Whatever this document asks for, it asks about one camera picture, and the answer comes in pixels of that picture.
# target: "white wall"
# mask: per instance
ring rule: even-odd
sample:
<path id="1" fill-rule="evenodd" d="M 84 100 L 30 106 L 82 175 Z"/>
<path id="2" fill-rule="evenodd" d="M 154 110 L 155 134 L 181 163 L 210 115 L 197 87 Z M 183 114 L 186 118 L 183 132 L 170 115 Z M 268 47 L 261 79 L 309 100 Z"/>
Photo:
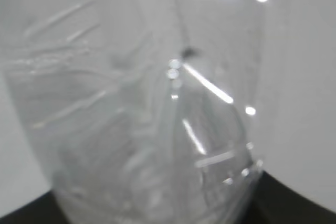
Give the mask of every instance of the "white wall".
<path id="1" fill-rule="evenodd" d="M 268 74 L 263 78 L 268 80 L 261 89 L 268 92 L 272 81 L 275 89 L 280 88 L 273 97 L 277 112 L 259 118 L 264 125 L 260 137 L 269 137 L 272 143 L 266 170 L 304 197 L 336 211 L 336 7 L 332 0 L 285 2 L 288 12 L 280 15 L 288 15 L 282 16 L 288 27 L 269 41 L 266 52 L 273 55 L 264 66 Z M 281 68 L 284 74 L 270 81 L 272 72 Z M 273 119 L 274 128 L 268 124 Z"/>

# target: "transparent plastic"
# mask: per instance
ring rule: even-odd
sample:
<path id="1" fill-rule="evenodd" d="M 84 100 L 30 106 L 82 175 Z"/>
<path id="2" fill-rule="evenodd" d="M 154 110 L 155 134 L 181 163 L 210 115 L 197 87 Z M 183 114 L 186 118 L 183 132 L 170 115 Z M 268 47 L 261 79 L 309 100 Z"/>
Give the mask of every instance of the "transparent plastic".
<path id="1" fill-rule="evenodd" d="M 261 172 L 245 110 L 262 3 L 9 2 L 22 15 L 1 31 L 2 72 L 70 221 L 237 219 Z"/>

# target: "black base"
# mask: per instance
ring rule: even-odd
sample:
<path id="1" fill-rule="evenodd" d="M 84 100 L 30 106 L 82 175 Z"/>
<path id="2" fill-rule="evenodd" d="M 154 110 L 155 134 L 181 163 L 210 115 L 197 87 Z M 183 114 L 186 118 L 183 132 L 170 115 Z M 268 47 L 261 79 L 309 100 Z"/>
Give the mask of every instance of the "black base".
<path id="1" fill-rule="evenodd" d="M 336 215 L 264 173 L 239 224 L 331 224 Z M 69 224 L 52 193 L 0 219 L 0 224 Z"/>

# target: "plastic wrinkle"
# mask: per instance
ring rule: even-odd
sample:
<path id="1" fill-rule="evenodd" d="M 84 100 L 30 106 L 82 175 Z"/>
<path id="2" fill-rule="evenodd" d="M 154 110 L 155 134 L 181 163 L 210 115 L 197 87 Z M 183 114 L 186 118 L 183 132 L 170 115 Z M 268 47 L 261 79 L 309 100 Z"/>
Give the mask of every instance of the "plastic wrinkle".
<path id="1" fill-rule="evenodd" d="M 67 9 L 61 10 L 46 20 L 40 21 L 38 24 L 32 25 L 24 32 L 26 39 L 30 40 L 37 36 L 41 36 L 44 32 L 50 30 L 52 27 L 63 22 L 72 15 L 80 12 L 81 10 L 91 7 L 95 4 L 96 0 L 89 0 L 83 3 L 79 3 L 73 6 L 68 7 Z"/>

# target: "crumpled plastic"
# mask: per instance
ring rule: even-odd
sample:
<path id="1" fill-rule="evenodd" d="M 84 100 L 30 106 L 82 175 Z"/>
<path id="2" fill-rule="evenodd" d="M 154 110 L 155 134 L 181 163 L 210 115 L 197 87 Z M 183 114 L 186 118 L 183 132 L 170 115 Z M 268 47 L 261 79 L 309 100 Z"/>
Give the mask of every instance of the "crumpled plastic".
<path id="1" fill-rule="evenodd" d="M 162 0 L 152 21 L 141 1 L 148 24 L 126 49 L 72 40 L 2 49 L 22 125 L 75 224 L 232 223 L 261 172 L 241 98 L 223 89 L 221 54 L 195 43 L 204 37 L 185 41 L 179 7 Z"/>

